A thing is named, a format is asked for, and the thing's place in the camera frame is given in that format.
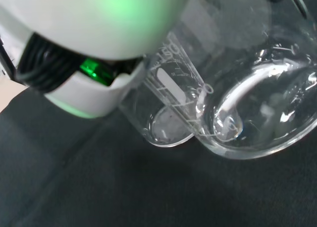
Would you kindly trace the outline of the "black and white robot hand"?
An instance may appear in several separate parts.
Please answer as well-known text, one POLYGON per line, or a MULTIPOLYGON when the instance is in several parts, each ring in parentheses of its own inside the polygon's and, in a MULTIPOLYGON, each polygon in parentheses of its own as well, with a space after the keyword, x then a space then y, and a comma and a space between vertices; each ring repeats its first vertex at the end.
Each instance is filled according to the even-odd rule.
POLYGON ((185 115, 213 93, 187 44, 246 49, 310 16, 304 0, 0 0, 0 37, 15 78, 72 115, 106 116, 141 85, 185 115))

